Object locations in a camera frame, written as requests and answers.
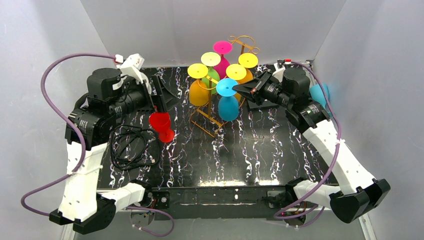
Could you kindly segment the teal wine glass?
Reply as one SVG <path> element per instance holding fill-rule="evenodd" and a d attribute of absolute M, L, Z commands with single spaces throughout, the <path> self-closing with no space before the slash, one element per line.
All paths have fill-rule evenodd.
<path fill-rule="evenodd" d="M 327 105 L 327 101 L 325 99 L 324 93 L 320 87 L 319 84 L 315 84 L 313 85 L 310 89 L 309 89 L 309 93 L 311 95 L 311 98 L 320 103 L 320 105 L 327 111 L 327 113 L 329 114 L 330 117 L 332 117 L 332 113 L 330 112 L 330 110 L 328 109 L 328 105 Z"/>

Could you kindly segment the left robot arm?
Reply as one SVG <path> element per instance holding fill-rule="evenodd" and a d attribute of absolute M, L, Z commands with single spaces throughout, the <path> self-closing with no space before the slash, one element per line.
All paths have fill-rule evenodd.
<path fill-rule="evenodd" d="M 167 117 L 176 102 L 163 80 L 116 68 L 100 68 L 87 78 L 87 93 L 65 117 L 67 170 L 59 207 L 49 214 L 58 225 L 72 224 L 86 235 L 105 229 L 117 212 L 146 199 L 147 184 L 132 180 L 106 193 L 97 192 L 102 158 L 118 121 L 134 112 Z"/>

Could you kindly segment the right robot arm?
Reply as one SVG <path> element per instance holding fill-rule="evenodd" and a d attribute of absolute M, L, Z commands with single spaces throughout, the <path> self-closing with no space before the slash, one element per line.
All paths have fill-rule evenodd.
<path fill-rule="evenodd" d="M 302 68 L 283 71 L 278 80 L 266 71 L 255 79 L 233 87 L 248 100 L 269 101 L 285 109 L 286 118 L 318 151 L 328 170 L 321 181 L 291 180 L 285 191 L 273 198 L 280 206 L 276 219 L 289 220 L 286 211 L 302 202 L 331 209 L 344 223 L 350 223 L 380 205 L 391 187 L 367 171 L 341 138 L 341 127 L 311 95 L 311 81 Z"/>

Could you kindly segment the red wine glass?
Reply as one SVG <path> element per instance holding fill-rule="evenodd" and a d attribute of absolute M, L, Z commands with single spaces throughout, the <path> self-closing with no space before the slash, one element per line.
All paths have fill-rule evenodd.
<path fill-rule="evenodd" d="M 158 138 L 163 143 L 171 142 L 175 132 L 171 129 L 171 118 L 168 112 L 155 112 L 149 117 L 149 124 L 158 133 Z"/>

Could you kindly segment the blue wine glass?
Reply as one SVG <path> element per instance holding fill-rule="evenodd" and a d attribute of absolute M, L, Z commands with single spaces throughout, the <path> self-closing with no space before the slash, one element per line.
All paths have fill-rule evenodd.
<path fill-rule="evenodd" d="M 220 95 L 218 102 L 218 115 L 223 121 L 230 122 L 239 115 L 239 101 L 235 97 L 233 87 L 238 83 L 231 78 L 224 78 L 216 85 L 217 94 Z"/>

